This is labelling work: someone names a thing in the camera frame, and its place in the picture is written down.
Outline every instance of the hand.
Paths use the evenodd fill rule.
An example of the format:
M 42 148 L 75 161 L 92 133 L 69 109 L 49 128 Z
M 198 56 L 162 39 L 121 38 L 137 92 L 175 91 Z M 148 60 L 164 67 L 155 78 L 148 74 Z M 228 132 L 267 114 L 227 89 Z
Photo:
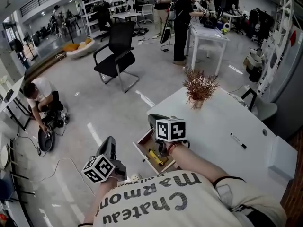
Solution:
M 42 107 L 43 107 L 43 106 L 41 105 L 41 103 L 39 103 L 39 104 L 38 104 L 38 109 L 39 109 L 40 112 L 42 112 Z
M 41 127 L 41 129 L 43 130 L 43 132 L 46 134 L 46 133 L 47 133 L 47 131 L 48 131 L 47 126 L 46 126 L 46 125 L 44 125 L 44 124 L 42 124 L 42 125 L 40 125 L 40 127 Z

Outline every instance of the open drawer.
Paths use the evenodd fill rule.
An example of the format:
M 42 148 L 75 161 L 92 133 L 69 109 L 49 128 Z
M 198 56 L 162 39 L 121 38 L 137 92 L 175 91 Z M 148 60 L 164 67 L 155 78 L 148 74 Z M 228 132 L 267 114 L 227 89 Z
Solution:
M 163 165 L 159 165 L 154 158 L 149 154 L 149 150 L 152 150 L 158 157 L 160 156 L 158 147 L 154 143 L 152 135 L 152 130 L 148 130 L 147 133 L 137 142 L 133 142 L 134 146 L 137 148 L 139 153 L 142 155 L 143 159 L 147 161 L 147 163 L 151 166 L 151 168 L 156 172 L 156 174 L 160 174 L 163 172 L 175 171 L 177 164 L 172 156 L 167 157 L 167 161 L 164 162 Z

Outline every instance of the bracelet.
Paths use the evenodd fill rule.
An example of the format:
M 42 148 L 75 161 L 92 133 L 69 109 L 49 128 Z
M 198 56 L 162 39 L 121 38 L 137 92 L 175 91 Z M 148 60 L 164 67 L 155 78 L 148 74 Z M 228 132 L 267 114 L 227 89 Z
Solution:
M 176 146 L 178 145 L 179 141 L 176 141 L 174 143 L 172 143 L 168 148 L 167 148 L 167 152 L 169 155 L 171 155 L 172 151 L 176 148 Z

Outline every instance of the white desk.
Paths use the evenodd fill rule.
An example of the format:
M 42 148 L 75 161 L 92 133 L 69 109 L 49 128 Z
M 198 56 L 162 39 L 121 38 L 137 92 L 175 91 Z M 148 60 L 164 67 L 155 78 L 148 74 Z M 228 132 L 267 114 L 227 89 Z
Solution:
M 200 23 L 192 23 L 192 26 L 189 27 L 188 31 L 188 36 L 187 36 L 187 51 L 186 55 L 188 55 L 189 52 L 189 46 L 190 46 L 190 36 L 193 35 L 195 37 L 195 44 L 194 44 L 194 51 L 193 51 L 193 58 L 191 61 L 191 69 L 195 69 L 195 64 L 196 64 L 196 56 L 198 52 L 198 46 L 199 46 L 199 39 L 203 40 L 210 40 L 210 41 L 215 41 L 215 42 L 220 42 L 222 43 L 222 47 L 220 48 L 221 50 L 221 55 L 219 58 L 219 62 L 217 65 L 217 69 L 215 72 L 215 75 L 218 76 L 220 67 L 221 67 L 221 62 L 224 56 L 226 44 L 229 41 L 228 38 L 223 36 L 221 31 L 216 28 L 216 29 L 211 29 L 211 28 L 205 28 L 202 24 Z
M 127 19 L 130 19 L 132 17 L 137 17 L 137 16 L 141 16 L 141 13 L 134 13 L 134 12 L 131 12 L 131 13 L 128 13 L 128 12 L 125 12 L 125 13 L 117 13 L 117 14 L 114 14 L 113 15 L 113 18 L 118 18 L 118 19 L 124 19 L 124 20 L 127 20 Z
M 7 108 L 9 113 L 11 114 L 11 116 L 13 117 L 13 119 L 16 121 L 16 123 L 23 129 L 26 129 L 26 126 L 28 124 L 28 122 L 30 121 L 30 115 L 31 113 L 28 111 L 28 109 L 17 99 L 18 93 L 21 89 L 22 86 L 22 82 L 24 80 L 24 76 L 22 78 L 19 79 L 19 81 L 17 81 L 13 86 L 12 86 L 12 90 L 14 91 L 14 93 L 12 94 L 12 96 L 10 97 L 9 101 L 6 103 L 4 101 L 2 101 L 1 106 L 0 106 L 0 113 Z M 14 113 L 11 111 L 11 109 L 9 108 L 9 104 L 11 102 L 15 102 L 15 104 L 17 105 L 17 107 L 21 110 L 21 112 L 26 115 L 29 116 L 27 122 L 25 123 L 25 125 L 22 125 L 21 122 L 16 118 L 16 116 L 14 115 Z
M 185 119 L 192 151 L 280 201 L 288 181 L 267 167 L 275 134 L 222 89 L 216 90 L 213 98 L 203 103 L 201 110 L 193 110 L 186 104 L 185 92 L 185 88 L 180 89 L 147 114 Z M 246 150 L 230 133 L 247 146 Z
M 232 14 L 223 12 L 222 17 L 227 17 L 229 19 L 229 24 L 230 24 L 229 31 L 230 31 L 230 29 L 232 28 L 232 19 L 235 17 L 241 17 L 241 16 L 232 15 Z

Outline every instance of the black pants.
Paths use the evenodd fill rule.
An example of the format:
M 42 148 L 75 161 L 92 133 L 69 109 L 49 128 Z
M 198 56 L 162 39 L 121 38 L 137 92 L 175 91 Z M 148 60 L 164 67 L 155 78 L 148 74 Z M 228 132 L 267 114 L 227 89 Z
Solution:
M 42 110 L 40 111 L 38 108 L 39 102 L 36 102 L 36 106 L 38 108 L 38 112 L 47 112 L 47 111 L 60 111 L 63 110 L 63 104 L 59 100 L 59 93 L 58 91 L 52 92 L 53 100 L 48 104 L 42 107 Z
M 174 46 L 174 61 L 183 61 L 184 48 L 186 45 L 188 25 L 175 21 L 175 46 Z

